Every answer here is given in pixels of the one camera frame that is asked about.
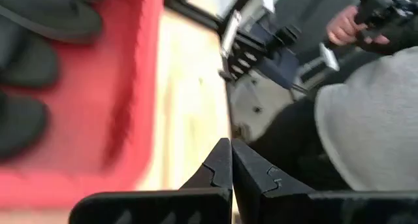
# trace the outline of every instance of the black sandal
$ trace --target black sandal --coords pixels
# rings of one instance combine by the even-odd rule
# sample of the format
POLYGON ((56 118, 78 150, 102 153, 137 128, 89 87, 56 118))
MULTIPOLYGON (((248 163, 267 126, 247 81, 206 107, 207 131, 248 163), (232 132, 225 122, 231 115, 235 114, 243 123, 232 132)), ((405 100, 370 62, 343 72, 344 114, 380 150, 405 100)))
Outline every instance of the black sandal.
POLYGON ((0 84, 40 88, 58 79, 58 57, 41 37, 0 16, 0 84))
POLYGON ((10 97, 0 91, 0 159, 28 149, 45 130, 46 106, 30 97, 10 97))
POLYGON ((92 42, 102 29, 100 15, 78 0, 0 0, 0 15, 44 37, 92 42))

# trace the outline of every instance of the wooden floor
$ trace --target wooden floor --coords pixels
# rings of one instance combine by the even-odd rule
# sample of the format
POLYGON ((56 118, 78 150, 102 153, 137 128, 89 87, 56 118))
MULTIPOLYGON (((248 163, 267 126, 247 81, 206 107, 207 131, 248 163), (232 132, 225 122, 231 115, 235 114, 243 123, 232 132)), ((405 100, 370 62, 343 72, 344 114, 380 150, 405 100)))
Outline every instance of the wooden floor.
MULTIPOLYGON (((178 189, 229 137, 218 36, 171 11, 161 15, 153 159, 138 190, 178 189)), ((0 223, 64 224, 69 210, 3 210, 0 223)))

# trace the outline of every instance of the black plastic piece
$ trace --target black plastic piece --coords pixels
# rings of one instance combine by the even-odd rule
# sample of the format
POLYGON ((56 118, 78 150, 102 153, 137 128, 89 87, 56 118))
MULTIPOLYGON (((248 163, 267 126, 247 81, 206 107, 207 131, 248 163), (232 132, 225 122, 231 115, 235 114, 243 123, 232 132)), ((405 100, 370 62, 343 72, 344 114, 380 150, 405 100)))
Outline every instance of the black plastic piece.
POLYGON ((289 25, 276 31, 266 44, 268 56, 271 58, 278 48, 294 45, 301 33, 300 28, 295 25, 289 25))
POLYGON ((275 217, 271 215, 287 208, 287 204, 282 200, 274 200, 276 197, 314 191, 275 167, 243 142, 234 139, 232 145, 234 190, 243 223, 277 223, 279 219, 274 220, 275 217))
POLYGON ((374 39, 405 25, 418 13, 418 4, 409 0, 361 0, 356 24, 366 24, 367 29, 357 33, 357 45, 365 45, 365 38, 374 39))
POLYGON ((290 211, 284 223, 418 223, 417 193, 324 192, 312 193, 295 203, 299 215, 290 211))
POLYGON ((326 48, 331 49, 331 50, 336 49, 338 47, 337 44, 331 42, 329 39, 325 39, 323 41, 323 44, 326 48))
POLYGON ((226 15, 225 19, 222 21, 222 24, 219 26, 218 33, 220 35, 224 34, 228 26, 229 20, 231 19, 234 11, 241 11, 248 1, 249 0, 236 0, 235 1, 234 5, 228 11, 228 14, 226 15))
POLYGON ((182 186, 233 188, 233 155, 228 138, 222 138, 196 173, 182 186))
POLYGON ((231 211, 223 188, 99 193, 72 209, 69 224, 230 224, 231 211))

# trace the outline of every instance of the screw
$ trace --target screw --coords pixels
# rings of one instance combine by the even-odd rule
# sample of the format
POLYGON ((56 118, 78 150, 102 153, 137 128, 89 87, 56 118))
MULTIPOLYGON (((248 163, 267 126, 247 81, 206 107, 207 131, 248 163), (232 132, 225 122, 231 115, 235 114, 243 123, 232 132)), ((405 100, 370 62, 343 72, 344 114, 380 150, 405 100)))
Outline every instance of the screw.
POLYGON ((256 114, 261 114, 261 112, 263 111, 263 109, 261 109, 261 107, 259 107, 259 106, 254 106, 254 107, 253 107, 253 111, 254 111, 256 114))

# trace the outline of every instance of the handle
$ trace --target handle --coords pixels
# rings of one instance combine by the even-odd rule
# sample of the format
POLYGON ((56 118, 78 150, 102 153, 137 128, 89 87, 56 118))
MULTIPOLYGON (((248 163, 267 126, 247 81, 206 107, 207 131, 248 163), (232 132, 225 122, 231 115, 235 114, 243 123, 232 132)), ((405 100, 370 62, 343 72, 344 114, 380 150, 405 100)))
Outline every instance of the handle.
POLYGON ((338 47, 337 44, 331 42, 331 40, 329 40, 328 38, 326 38, 322 43, 324 44, 325 48, 328 48, 330 50, 334 50, 338 47))

